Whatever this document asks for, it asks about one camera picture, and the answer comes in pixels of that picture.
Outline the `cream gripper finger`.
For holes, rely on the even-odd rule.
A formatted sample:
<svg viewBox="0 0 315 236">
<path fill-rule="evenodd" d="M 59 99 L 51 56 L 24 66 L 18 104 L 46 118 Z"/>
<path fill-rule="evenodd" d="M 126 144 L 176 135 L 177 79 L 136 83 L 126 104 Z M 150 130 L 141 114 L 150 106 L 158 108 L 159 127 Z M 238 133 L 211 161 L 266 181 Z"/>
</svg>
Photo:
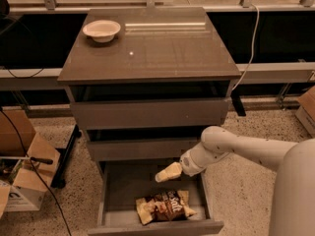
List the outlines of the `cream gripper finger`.
<svg viewBox="0 0 315 236">
<path fill-rule="evenodd" d="M 171 179 L 178 178 L 182 173 L 182 167 L 179 162 L 173 162 L 156 174 L 156 181 L 158 183 L 165 182 Z"/>
</svg>

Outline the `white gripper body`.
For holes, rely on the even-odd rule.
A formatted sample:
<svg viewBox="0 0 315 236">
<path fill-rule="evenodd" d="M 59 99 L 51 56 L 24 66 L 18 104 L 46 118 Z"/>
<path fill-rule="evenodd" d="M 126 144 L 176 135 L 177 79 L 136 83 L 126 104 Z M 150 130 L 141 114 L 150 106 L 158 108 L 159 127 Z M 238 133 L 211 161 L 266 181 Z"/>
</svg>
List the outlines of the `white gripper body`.
<svg viewBox="0 0 315 236">
<path fill-rule="evenodd" d="M 210 164 L 217 163 L 230 153 L 224 144 L 199 142 L 184 152 L 179 163 L 184 174 L 192 177 L 203 172 Z"/>
</svg>

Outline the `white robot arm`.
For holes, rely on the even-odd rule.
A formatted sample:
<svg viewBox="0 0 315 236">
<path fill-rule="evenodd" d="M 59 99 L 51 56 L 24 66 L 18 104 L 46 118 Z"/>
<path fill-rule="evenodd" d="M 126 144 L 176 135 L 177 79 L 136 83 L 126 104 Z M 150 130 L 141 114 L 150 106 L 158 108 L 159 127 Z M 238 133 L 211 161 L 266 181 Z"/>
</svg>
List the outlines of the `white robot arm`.
<svg viewBox="0 0 315 236">
<path fill-rule="evenodd" d="M 300 143 L 243 137 L 206 128 L 201 141 L 156 175 L 158 182 L 194 176 L 230 153 L 277 173 L 269 236 L 315 236 L 315 140 Z"/>
</svg>

